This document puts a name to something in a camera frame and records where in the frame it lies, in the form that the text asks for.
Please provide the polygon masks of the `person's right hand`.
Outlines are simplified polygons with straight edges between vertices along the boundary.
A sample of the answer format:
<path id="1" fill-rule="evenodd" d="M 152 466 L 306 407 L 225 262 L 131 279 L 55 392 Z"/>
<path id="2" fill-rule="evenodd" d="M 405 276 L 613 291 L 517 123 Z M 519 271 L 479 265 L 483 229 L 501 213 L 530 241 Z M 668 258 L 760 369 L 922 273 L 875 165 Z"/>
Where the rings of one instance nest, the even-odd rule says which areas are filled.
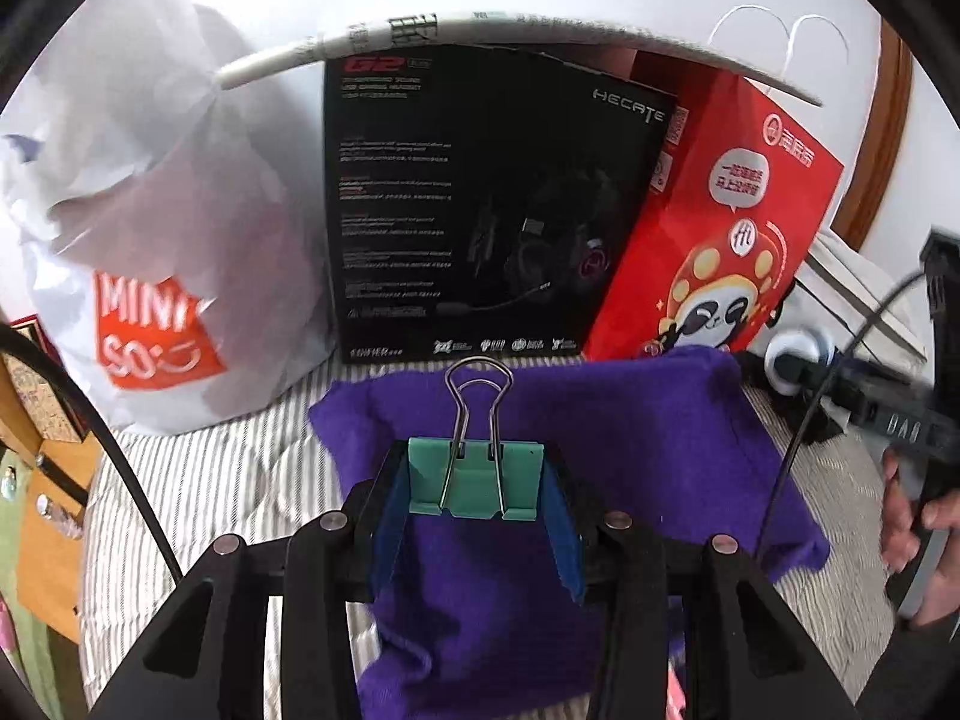
<path id="1" fill-rule="evenodd" d="M 893 447 L 882 455 L 884 502 L 880 557 L 890 571 L 900 574 L 919 554 L 921 539 L 913 532 L 914 504 L 908 499 L 900 481 L 900 457 Z M 924 590 L 918 611 L 908 626 L 921 629 L 958 613 L 958 491 L 931 500 L 921 509 L 924 527 L 933 532 L 947 532 L 946 547 Z"/>

